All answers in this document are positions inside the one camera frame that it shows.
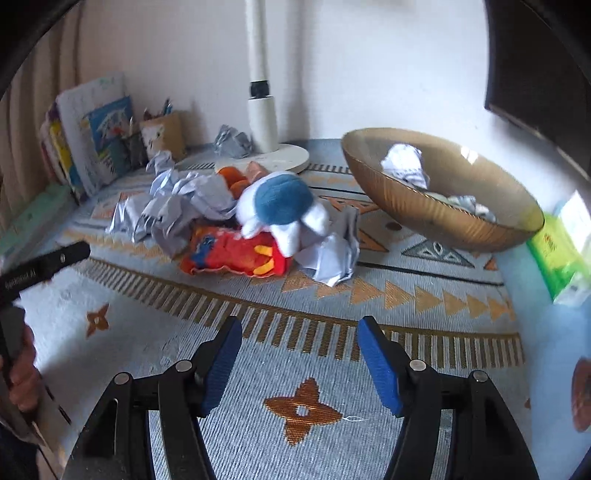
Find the cardboard pencil cup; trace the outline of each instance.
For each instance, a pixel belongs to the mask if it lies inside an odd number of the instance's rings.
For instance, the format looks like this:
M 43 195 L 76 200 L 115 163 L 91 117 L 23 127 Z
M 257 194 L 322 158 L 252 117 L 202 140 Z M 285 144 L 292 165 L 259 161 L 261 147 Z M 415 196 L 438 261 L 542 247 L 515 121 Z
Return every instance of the cardboard pencil cup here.
M 161 150 L 170 150 L 174 161 L 185 157 L 186 146 L 178 112 L 141 122 L 140 128 L 148 158 L 152 158 Z

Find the orange star pattern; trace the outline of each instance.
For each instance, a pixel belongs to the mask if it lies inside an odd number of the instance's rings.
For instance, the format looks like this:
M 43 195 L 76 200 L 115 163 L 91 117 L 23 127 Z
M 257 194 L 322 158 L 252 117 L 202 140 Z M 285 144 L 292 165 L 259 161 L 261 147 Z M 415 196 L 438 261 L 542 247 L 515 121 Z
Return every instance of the orange star pattern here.
M 295 445 L 310 433 L 312 425 L 330 425 L 343 418 L 342 414 L 320 403 L 319 399 L 316 380 L 309 378 L 296 389 L 293 397 L 267 398 L 264 404 L 275 415 L 285 419 L 285 438 L 287 443 Z M 298 414 L 298 407 L 304 407 L 307 413 Z
M 108 330 L 109 322 L 107 322 L 106 315 L 109 309 L 109 304 L 105 303 L 98 312 L 88 312 L 86 320 L 88 320 L 88 329 L 86 330 L 86 338 L 91 336 L 97 330 Z

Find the round white base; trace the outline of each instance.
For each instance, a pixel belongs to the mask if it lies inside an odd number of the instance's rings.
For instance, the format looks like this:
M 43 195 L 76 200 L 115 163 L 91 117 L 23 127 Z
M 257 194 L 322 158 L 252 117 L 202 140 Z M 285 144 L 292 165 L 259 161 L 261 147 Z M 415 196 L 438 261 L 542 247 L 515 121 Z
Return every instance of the round white base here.
M 299 173 L 306 169 L 310 164 L 310 154 L 305 148 L 295 145 L 279 144 L 279 150 L 271 153 L 260 153 L 250 157 L 240 158 L 220 158 L 216 162 L 216 171 L 224 167 L 236 167 L 238 170 L 246 171 L 246 166 L 255 161 L 260 163 L 269 172 L 274 171 L 292 171 Z

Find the human hand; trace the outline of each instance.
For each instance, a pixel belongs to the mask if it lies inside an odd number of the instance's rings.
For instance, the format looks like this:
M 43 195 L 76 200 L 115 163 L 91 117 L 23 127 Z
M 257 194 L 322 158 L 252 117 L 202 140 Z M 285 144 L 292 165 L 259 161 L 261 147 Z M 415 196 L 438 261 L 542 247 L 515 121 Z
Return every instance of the human hand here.
M 41 375 L 35 368 L 33 362 L 37 356 L 34 346 L 35 336 L 28 325 L 25 325 L 22 336 L 22 351 L 10 370 L 10 401 L 15 404 L 21 412 L 34 410 L 39 403 L 39 387 Z M 4 362 L 0 357 L 0 369 Z

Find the metal pivot screw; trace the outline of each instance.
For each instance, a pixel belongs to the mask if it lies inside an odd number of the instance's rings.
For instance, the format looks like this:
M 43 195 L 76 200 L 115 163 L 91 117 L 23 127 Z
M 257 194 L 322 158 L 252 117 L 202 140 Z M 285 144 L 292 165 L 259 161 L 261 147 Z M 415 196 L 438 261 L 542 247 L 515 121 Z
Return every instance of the metal pivot screw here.
M 193 364 L 189 360 L 181 360 L 179 363 L 176 364 L 177 372 L 183 373 L 188 372 L 193 368 Z
M 474 380 L 479 383 L 483 383 L 488 380 L 488 375 L 482 370 L 476 370 L 472 375 L 474 376 Z
M 126 373 L 117 374 L 115 376 L 115 384 L 125 385 L 129 381 L 129 375 Z
M 427 364 L 422 360 L 411 360 L 410 368 L 412 368 L 415 372 L 422 372 L 427 368 Z

